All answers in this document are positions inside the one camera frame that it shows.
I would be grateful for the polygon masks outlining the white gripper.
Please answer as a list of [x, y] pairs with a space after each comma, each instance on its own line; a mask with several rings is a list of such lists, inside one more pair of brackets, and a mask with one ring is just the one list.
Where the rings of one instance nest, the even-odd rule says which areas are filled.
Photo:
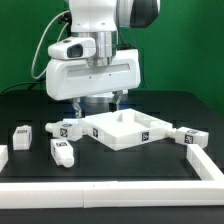
[[140, 68], [138, 50], [118, 51], [112, 63], [106, 66], [91, 66], [87, 61], [62, 61], [52, 59], [47, 66], [47, 94], [55, 100], [72, 99], [76, 118], [82, 118], [79, 97], [114, 92], [113, 103], [116, 109], [125, 89], [138, 87]]

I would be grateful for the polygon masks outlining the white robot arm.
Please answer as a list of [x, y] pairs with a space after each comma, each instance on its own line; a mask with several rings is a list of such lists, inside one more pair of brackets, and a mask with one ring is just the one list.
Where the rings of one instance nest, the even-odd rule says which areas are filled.
[[160, 0], [68, 0], [71, 36], [48, 48], [47, 94], [70, 99], [78, 118], [79, 99], [122, 91], [140, 84], [136, 49], [118, 48], [118, 29], [146, 28], [159, 15]]

